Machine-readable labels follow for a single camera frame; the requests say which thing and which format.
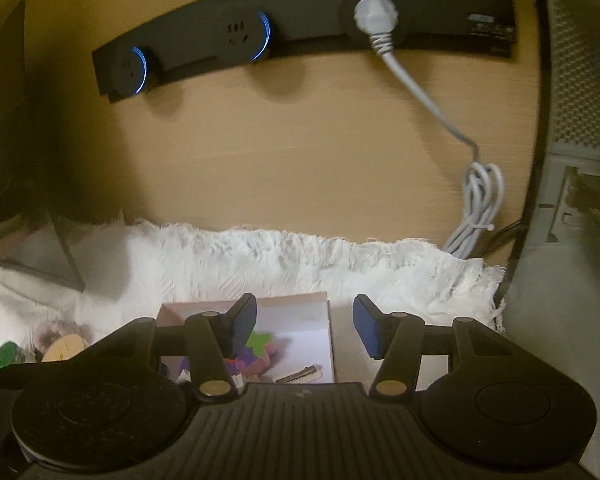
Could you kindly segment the white fringed table cloth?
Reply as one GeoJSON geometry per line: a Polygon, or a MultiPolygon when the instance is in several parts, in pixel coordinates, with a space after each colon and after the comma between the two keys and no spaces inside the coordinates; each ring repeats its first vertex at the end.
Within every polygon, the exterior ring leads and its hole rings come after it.
{"type": "Polygon", "coordinates": [[[211,232],[120,220],[65,222],[64,230],[84,291],[0,268],[0,345],[30,344],[33,331],[48,320],[75,322],[96,340],[134,318],[156,316],[168,302],[322,292],[330,303],[336,376],[368,384],[377,365],[352,324],[358,295],[429,324],[469,316],[494,330],[502,326],[494,295],[503,269],[457,259],[417,238],[355,244],[286,231],[211,232]]]}

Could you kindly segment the lilac fuzzy scrunchie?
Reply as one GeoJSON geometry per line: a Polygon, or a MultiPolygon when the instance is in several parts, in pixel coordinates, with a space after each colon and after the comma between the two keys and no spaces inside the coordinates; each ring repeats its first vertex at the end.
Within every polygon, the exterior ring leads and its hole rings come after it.
{"type": "Polygon", "coordinates": [[[64,320],[50,320],[41,323],[33,330],[33,347],[41,354],[50,350],[52,344],[61,337],[76,335],[84,348],[90,344],[85,337],[85,330],[75,322],[64,320]]]}

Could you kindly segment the pink cardboard box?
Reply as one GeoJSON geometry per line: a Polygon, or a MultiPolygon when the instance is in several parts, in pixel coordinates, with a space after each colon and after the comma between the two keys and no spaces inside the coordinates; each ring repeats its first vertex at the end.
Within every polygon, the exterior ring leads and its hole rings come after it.
{"type": "MultiPolygon", "coordinates": [[[[321,367],[323,373],[323,377],[317,379],[314,384],[333,382],[335,372],[327,295],[324,292],[314,292],[256,299],[257,321],[253,332],[273,334],[278,348],[275,364],[260,382],[275,384],[275,378],[311,364],[321,367]]],[[[224,313],[235,301],[179,302],[162,305],[157,318],[161,332],[157,335],[156,345],[170,378],[177,382],[190,380],[184,334],[186,318],[199,313],[224,313]]],[[[233,380],[237,390],[247,382],[240,378],[233,380]]]]}

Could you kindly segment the purple felt eggplant sponge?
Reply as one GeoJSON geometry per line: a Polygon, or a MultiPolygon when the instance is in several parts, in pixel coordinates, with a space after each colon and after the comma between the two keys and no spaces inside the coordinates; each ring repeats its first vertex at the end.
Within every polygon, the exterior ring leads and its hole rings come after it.
{"type": "Polygon", "coordinates": [[[225,359],[224,364],[234,379],[260,382],[275,364],[277,353],[273,334],[252,332],[236,356],[233,359],[225,359]]]}

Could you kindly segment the black power strip track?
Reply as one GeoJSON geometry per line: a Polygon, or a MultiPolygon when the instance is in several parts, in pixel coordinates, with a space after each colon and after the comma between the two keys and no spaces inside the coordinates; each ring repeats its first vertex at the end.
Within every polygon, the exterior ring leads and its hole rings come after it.
{"type": "MultiPolygon", "coordinates": [[[[358,29],[361,0],[198,0],[125,32],[92,53],[110,102],[264,58],[370,45],[358,29]]],[[[514,0],[390,0],[398,48],[508,58],[518,39],[514,0]]]]}

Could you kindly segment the tan lid clear jar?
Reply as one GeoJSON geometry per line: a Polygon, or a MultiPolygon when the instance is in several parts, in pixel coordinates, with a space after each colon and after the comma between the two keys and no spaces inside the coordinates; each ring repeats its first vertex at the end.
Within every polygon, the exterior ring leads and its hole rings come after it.
{"type": "Polygon", "coordinates": [[[68,334],[55,340],[42,356],[42,362],[68,361],[88,348],[88,342],[79,334],[68,334]]]}

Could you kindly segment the grey mesh appliance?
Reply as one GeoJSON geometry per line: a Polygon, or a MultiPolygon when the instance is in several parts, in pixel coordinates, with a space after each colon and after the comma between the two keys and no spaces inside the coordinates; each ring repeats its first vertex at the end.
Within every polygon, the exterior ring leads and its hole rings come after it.
{"type": "Polygon", "coordinates": [[[535,0],[538,135],[500,296],[507,335],[591,393],[582,463],[600,478],[600,0],[535,0]]]}

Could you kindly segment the metal hair clip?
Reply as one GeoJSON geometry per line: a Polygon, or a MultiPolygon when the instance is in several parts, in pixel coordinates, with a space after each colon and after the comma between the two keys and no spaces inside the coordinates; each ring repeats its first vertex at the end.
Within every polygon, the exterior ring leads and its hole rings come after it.
{"type": "Polygon", "coordinates": [[[282,385],[308,384],[309,382],[316,382],[317,379],[321,379],[322,377],[321,367],[311,364],[288,375],[277,377],[274,379],[274,382],[282,385]]]}

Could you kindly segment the black monitor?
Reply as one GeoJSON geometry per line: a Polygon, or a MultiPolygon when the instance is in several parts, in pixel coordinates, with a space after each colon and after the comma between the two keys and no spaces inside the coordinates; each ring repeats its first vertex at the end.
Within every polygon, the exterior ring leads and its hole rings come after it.
{"type": "Polygon", "coordinates": [[[47,146],[27,96],[26,5],[0,26],[0,268],[85,289],[50,199],[47,146]]]}

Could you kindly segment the green lid glass jar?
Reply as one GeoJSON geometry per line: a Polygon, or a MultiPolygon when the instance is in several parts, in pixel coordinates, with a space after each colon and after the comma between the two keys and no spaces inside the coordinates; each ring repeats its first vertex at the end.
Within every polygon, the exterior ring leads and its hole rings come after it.
{"type": "Polygon", "coordinates": [[[5,341],[0,345],[0,370],[12,364],[27,362],[27,353],[13,341],[5,341]]]}

